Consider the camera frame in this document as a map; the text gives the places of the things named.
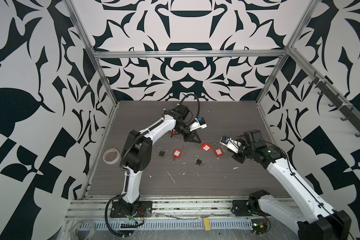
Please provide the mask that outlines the red padlock long shackle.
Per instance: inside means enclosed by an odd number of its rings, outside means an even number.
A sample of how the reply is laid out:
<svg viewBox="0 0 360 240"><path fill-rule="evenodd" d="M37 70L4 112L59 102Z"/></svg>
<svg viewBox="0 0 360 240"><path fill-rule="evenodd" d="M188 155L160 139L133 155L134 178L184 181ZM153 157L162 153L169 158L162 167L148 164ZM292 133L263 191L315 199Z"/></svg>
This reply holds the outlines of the red padlock long shackle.
<svg viewBox="0 0 360 240"><path fill-rule="evenodd" d="M217 157L220 157L224 154L223 150L216 143L213 143L213 149Z"/></svg>

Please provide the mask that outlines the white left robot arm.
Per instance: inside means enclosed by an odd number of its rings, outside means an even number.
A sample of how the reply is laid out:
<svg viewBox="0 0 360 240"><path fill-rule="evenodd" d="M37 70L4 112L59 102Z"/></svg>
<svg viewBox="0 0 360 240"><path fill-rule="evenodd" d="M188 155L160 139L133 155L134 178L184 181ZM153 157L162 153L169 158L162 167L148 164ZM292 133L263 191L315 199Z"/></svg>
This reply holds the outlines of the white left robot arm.
<svg viewBox="0 0 360 240"><path fill-rule="evenodd" d="M120 168L124 171L125 180L123 191L116 200L119 207L115 210L116 214L134 216L137 213L142 174L151 161L153 145L157 140L174 130L183 136L185 142L202 142L197 130L206 128L206 121L196 116L186 123L185 118L189 113L188 107L178 104L171 110L163 110L159 120L147 128L130 131L121 153Z"/></svg>

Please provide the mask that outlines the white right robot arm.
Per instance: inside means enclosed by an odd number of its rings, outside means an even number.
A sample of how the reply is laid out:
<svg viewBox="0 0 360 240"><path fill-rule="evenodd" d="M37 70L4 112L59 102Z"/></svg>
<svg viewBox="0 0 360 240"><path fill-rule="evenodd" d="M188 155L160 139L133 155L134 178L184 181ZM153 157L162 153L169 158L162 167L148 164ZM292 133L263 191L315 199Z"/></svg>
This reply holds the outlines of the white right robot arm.
<svg viewBox="0 0 360 240"><path fill-rule="evenodd" d="M228 148L238 163L253 160L260 164L278 180L300 209L297 212L269 192L259 190L249 195L246 205L234 202L231 208L234 215L272 216L301 240L346 240L353 237L351 217L345 211L335 210L321 198L292 166L288 155L265 141L261 131L251 130L235 139L222 137L220 143Z"/></svg>

